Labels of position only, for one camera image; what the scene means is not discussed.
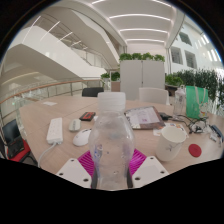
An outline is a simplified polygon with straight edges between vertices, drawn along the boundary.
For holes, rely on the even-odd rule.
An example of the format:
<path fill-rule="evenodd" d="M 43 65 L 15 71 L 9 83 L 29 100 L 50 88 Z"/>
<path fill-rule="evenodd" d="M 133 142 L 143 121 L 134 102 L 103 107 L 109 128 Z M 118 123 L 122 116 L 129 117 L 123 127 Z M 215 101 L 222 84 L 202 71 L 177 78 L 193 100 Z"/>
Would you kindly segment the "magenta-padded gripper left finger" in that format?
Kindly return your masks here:
<path fill-rule="evenodd" d="M 84 188 L 95 189 L 97 186 L 97 174 L 89 151 L 78 159 L 70 158 L 56 175 Z"/>

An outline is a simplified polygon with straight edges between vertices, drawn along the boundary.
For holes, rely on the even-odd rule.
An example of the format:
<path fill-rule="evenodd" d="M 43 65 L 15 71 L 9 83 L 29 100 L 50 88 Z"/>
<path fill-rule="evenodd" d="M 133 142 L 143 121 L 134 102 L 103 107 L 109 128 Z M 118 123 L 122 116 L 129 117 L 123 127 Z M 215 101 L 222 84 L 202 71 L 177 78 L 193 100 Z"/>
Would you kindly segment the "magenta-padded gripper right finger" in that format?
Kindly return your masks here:
<path fill-rule="evenodd" d="M 129 188 L 140 188 L 168 175 L 155 156 L 147 157 L 135 149 L 129 164 L 127 185 Z"/>

